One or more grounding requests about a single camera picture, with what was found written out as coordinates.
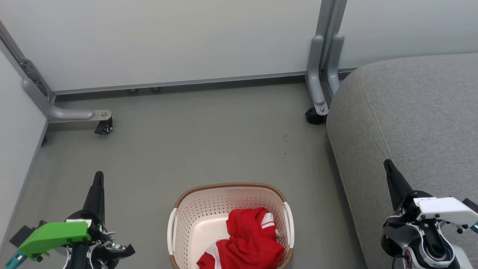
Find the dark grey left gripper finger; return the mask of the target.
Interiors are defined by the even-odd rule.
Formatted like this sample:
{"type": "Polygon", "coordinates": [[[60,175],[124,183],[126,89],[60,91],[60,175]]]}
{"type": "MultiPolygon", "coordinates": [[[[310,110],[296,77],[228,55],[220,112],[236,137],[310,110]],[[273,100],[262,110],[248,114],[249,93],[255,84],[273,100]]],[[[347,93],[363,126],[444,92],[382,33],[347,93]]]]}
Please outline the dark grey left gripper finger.
{"type": "Polygon", "coordinates": [[[89,188],[83,212],[91,217],[94,224],[105,223],[105,192],[104,192],[104,173],[97,171],[94,180],[89,188]]]}

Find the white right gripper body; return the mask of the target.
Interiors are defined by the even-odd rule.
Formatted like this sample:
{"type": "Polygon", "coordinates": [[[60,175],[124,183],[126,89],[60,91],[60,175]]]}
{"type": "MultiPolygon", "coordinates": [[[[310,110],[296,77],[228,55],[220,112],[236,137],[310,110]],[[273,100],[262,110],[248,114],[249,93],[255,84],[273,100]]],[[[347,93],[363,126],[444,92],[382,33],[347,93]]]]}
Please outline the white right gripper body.
{"type": "Polygon", "coordinates": [[[478,224],[478,213],[453,197],[432,197],[424,191],[413,191],[404,201],[401,210],[395,213],[406,223],[444,221],[457,226],[478,224]]]}

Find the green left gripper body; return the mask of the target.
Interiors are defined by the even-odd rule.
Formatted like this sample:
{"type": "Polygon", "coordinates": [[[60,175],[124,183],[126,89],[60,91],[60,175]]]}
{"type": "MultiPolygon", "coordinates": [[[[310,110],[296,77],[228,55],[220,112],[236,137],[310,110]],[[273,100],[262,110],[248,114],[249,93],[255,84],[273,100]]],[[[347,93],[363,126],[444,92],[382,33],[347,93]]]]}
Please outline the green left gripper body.
{"type": "Polygon", "coordinates": [[[36,260],[52,249],[72,247],[74,243],[113,243],[113,235],[113,232],[107,231],[105,224],[94,224],[91,217],[79,210],[64,222],[50,222],[36,229],[18,250],[26,257],[36,260]]]}

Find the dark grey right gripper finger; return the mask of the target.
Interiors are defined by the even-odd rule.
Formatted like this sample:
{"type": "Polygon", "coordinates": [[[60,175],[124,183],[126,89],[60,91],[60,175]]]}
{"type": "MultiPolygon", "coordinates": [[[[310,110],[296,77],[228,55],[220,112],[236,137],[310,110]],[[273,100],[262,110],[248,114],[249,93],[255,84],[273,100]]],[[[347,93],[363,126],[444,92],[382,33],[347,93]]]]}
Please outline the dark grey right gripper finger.
{"type": "Polygon", "coordinates": [[[404,201],[413,192],[413,189],[403,174],[397,169],[393,160],[384,160],[384,169],[392,207],[395,212],[398,212],[403,207],[404,201]]]}

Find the red and white garment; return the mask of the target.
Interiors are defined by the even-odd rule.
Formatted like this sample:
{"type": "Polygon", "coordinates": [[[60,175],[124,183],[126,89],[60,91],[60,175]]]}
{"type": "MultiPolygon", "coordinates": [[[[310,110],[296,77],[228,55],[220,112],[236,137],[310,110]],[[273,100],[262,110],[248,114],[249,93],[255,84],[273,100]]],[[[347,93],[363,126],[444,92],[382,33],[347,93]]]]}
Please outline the red and white garment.
{"type": "Polygon", "coordinates": [[[274,216],[266,208],[234,209],[226,221],[229,238],[210,245],[199,269],[277,269],[285,248],[278,242],[274,216]]]}

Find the grey fabric sofa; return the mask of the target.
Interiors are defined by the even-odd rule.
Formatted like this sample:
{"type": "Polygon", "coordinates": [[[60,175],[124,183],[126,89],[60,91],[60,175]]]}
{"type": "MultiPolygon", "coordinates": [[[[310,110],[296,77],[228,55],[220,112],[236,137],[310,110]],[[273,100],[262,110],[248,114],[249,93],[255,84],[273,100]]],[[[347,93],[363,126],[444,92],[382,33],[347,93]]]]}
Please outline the grey fabric sofa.
{"type": "Polygon", "coordinates": [[[415,190],[478,205],[478,53],[362,66],[340,84],[328,137],[367,269],[391,269],[381,248],[393,214],[384,160],[415,190]]]}

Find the black caster wheel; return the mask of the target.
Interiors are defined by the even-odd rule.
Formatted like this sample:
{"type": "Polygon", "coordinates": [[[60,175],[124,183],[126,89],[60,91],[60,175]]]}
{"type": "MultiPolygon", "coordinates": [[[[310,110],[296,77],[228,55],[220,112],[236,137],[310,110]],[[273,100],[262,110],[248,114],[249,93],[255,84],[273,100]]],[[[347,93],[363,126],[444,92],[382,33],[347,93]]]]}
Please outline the black caster wheel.
{"type": "Polygon", "coordinates": [[[113,118],[110,117],[108,120],[99,121],[97,128],[94,130],[95,134],[103,135],[109,134],[113,130],[113,118]]]}
{"type": "Polygon", "coordinates": [[[326,122],[328,115],[319,115],[315,108],[310,108],[306,111],[304,116],[309,124],[320,125],[326,122]]]}

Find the long grey partition foot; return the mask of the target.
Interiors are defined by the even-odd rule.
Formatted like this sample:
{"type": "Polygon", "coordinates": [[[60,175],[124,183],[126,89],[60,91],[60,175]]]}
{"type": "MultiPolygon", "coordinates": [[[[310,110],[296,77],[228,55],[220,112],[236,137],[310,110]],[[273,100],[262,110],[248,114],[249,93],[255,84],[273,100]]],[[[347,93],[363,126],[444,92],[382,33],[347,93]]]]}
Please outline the long grey partition foot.
{"type": "Polygon", "coordinates": [[[112,120],[112,112],[108,109],[65,109],[55,106],[29,78],[22,80],[22,88],[49,122],[112,120]]]}

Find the white perforated laundry basket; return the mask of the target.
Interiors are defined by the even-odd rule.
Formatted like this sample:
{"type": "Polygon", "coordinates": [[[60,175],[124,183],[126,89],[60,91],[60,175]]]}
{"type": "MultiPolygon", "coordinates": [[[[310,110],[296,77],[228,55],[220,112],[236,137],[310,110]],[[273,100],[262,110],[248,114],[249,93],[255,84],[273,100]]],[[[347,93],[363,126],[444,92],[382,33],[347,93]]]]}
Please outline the white perforated laundry basket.
{"type": "Polygon", "coordinates": [[[265,183],[232,182],[198,186],[183,193],[169,216],[167,246],[173,269],[199,269],[206,248],[228,237],[226,221],[234,209],[266,208],[272,213],[285,253],[277,269],[286,269],[294,253],[294,220],[286,197],[265,183]]]}

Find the grey curved partition foot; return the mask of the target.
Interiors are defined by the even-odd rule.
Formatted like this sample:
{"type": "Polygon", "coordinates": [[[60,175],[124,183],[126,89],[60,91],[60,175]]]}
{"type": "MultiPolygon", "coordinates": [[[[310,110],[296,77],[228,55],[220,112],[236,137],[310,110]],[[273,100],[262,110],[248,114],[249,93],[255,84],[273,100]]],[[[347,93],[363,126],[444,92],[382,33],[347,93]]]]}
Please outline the grey curved partition foot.
{"type": "Polygon", "coordinates": [[[340,61],[340,56],[342,52],[342,47],[345,41],[345,36],[341,33],[335,34],[331,41],[328,50],[328,56],[325,63],[325,75],[329,88],[329,93],[331,99],[333,99],[336,91],[339,88],[340,81],[338,75],[338,65],[340,61]]]}
{"type": "Polygon", "coordinates": [[[328,106],[319,78],[319,65],[323,44],[324,38],[322,36],[316,35],[312,38],[305,73],[306,82],[313,102],[313,108],[316,109],[316,112],[319,115],[328,114],[328,106]]]}

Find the grey partition bottom rail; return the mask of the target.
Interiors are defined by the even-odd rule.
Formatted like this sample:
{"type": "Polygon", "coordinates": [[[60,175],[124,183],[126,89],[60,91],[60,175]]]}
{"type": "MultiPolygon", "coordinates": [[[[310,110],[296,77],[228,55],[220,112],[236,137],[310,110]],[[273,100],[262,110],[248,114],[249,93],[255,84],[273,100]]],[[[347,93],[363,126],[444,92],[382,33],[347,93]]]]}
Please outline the grey partition bottom rail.
{"type": "Polygon", "coordinates": [[[226,82],[235,82],[235,81],[250,81],[250,80],[261,80],[261,79],[272,79],[272,78],[287,78],[287,77],[296,77],[301,75],[306,75],[306,71],[263,74],[263,75],[243,75],[239,77],[230,77],[230,78],[213,78],[213,79],[173,81],[173,82],[163,82],[163,83],[133,84],[133,85],[123,85],[123,86],[89,87],[84,89],[57,90],[57,91],[53,91],[53,94],[55,96],[58,96],[58,95],[65,95],[65,94],[81,94],[81,93],[107,92],[107,91],[116,91],[116,90],[144,89],[149,87],[172,87],[172,86],[186,86],[186,85],[210,84],[210,83],[226,83],[226,82]]]}

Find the grey partition post with bracket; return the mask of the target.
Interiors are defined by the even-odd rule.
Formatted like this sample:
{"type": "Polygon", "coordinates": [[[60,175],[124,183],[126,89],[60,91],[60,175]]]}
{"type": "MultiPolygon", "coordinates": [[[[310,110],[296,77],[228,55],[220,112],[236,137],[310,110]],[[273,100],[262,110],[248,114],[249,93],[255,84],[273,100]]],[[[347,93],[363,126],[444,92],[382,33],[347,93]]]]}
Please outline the grey partition post with bracket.
{"type": "Polygon", "coordinates": [[[41,93],[49,100],[50,103],[53,103],[55,100],[54,94],[34,66],[34,63],[27,59],[22,53],[21,49],[14,41],[13,37],[10,35],[9,31],[5,27],[4,23],[0,20],[0,41],[5,45],[6,49],[13,56],[17,64],[21,67],[21,75],[26,75],[30,78],[32,82],[38,87],[41,93]]]}

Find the grey double partition post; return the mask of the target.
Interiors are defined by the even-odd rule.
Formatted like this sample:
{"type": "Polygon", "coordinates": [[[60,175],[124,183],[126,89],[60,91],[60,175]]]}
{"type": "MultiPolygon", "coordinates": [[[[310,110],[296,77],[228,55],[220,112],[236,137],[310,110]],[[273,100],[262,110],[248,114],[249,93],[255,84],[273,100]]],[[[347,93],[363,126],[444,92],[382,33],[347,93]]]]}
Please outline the grey double partition post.
{"type": "Polygon", "coordinates": [[[323,71],[327,63],[332,37],[338,34],[348,0],[321,0],[321,7],[316,27],[316,35],[324,38],[321,51],[319,71],[323,71]]]}

